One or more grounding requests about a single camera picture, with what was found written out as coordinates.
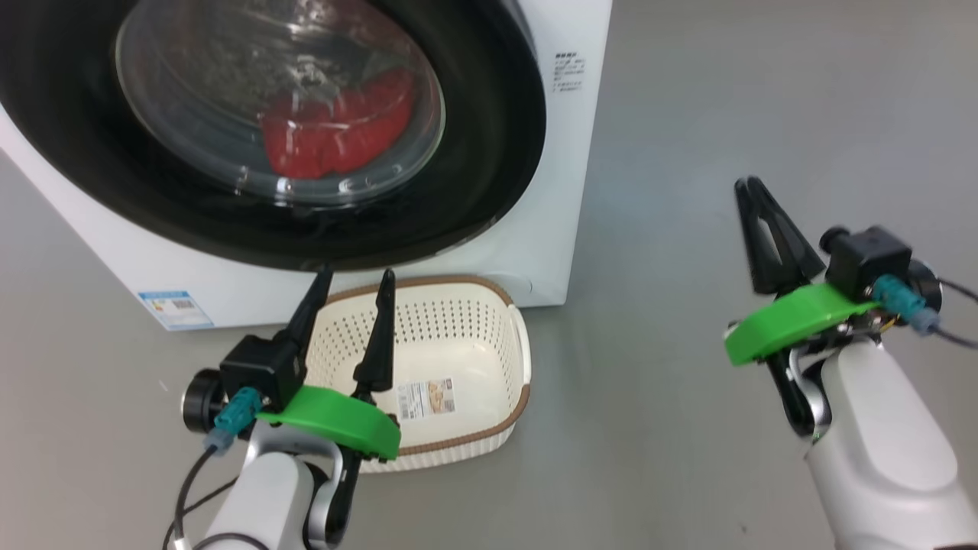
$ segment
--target door glass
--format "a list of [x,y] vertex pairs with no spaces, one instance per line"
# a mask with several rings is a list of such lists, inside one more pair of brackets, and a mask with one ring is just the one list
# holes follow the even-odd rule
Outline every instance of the door glass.
[[118,80],[157,140],[236,194],[350,206],[438,146],[434,70],[364,0],[142,0]]

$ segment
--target white plastic basket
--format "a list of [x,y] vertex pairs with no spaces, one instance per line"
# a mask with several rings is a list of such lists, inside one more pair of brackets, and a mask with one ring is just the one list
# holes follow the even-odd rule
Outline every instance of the white plastic basket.
[[[306,384],[353,392],[377,289],[330,297],[316,317]],[[398,282],[396,305],[394,388],[375,398],[401,423],[400,454],[361,471],[429,468],[499,448],[530,396],[529,340],[510,297],[477,277],[433,277]]]

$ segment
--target gray floor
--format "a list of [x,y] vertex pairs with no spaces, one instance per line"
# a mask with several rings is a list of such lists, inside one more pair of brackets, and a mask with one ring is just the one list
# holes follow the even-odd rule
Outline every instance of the gray floor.
[[[885,223],[978,285],[975,22],[965,1],[618,0],[571,297],[526,311],[530,406],[495,454],[362,480],[344,548],[831,548],[771,382],[723,353],[765,302],[732,186],[760,174],[813,240]],[[0,281],[0,547],[157,547],[200,450],[180,391],[244,332],[164,333],[5,158]],[[978,355],[889,342],[978,495]]]

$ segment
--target cable connector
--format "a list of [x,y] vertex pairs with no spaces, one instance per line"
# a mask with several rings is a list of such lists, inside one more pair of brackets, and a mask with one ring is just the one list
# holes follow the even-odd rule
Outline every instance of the cable connector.
[[214,419],[214,429],[203,439],[203,448],[213,446],[215,456],[224,456],[238,436],[254,422],[261,411],[261,393],[254,388],[241,388]]
[[883,309],[900,315],[921,336],[933,334],[941,323],[941,317],[927,301],[915,293],[903,281],[893,275],[883,275],[872,284],[872,299]]

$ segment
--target white washing machine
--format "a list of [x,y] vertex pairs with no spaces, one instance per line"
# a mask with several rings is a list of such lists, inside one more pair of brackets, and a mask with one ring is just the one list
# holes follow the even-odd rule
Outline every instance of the white washing machine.
[[565,301],[611,0],[31,0],[0,146],[170,330],[475,274]]

